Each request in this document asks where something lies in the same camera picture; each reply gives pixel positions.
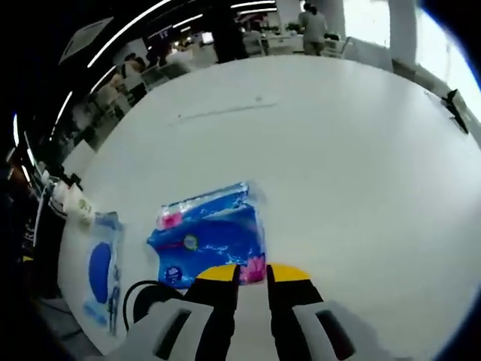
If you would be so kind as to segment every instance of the desk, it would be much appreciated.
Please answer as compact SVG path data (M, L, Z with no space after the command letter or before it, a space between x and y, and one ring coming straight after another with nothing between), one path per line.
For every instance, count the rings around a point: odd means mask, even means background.
M160 205L254 180L268 200L269 261L309 272L325 299L369 323L394 355L433 357L479 286L481 153L424 91L386 71L314 56L215 65L155 88L83 176L86 195L126 224L121 299L135 281L157 276L145 241ZM219 111L259 96L271 105ZM83 316L89 252L68 221L59 286L108 353L125 330L120 315L119 338ZM235 319L228 359L276 359L265 285L241 287Z

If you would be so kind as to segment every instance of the white column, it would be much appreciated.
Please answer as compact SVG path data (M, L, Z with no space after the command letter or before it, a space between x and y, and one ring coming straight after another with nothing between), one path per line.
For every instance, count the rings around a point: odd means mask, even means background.
M310 3L324 15L329 32L339 34L341 38L346 37L343 0L311 0Z
M301 2L300 0L276 0L276 6L281 31L284 32L287 24L298 22L299 14L301 13Z
M416 62L416 0L389 0L391 56L406 65Z

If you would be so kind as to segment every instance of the white tabletop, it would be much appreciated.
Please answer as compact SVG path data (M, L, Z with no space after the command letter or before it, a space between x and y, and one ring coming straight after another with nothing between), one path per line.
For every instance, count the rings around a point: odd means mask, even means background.
M145 242L162 204L243 180L267 196L268 261L309 272L385 349L429 358L456 330L481 280L481 153L423 88L355 62L276 56L153 90L82 183L98 209L126 224L121 299L157 276ZM126 332L120 313L118 338L82 313L90 251L68 221L59 285L108 353ZM267 303L265 286L241 287L229 359L277 359Z

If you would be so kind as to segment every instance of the blue package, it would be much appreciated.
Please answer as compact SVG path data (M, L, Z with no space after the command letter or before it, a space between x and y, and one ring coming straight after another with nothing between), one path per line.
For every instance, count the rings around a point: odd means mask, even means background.
M108 327L116 335L117 305L119 301L119 249L124 226L117 213L95 214L90 229L92 254L87 267L90 290L83 304L83 312L100 327Z
M247 182L162 207L147 243L160 258L159 281L183 289L217 265L241 265L240 282L265 276L256 195Z

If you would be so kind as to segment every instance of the blue tissue package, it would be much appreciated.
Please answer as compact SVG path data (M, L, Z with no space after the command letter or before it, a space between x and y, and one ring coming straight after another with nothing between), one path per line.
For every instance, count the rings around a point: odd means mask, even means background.
M119 250L123 241L124 225L117 213L95 214L90 229L92 253L87 266L89 292L83 312L100 327L108 327L116 335L119 302Z
M159 281L189 288L195 277L218 265L241 265L240 282L265 276L265 240L259 191L242 182L163 206L147 239L160 259Z

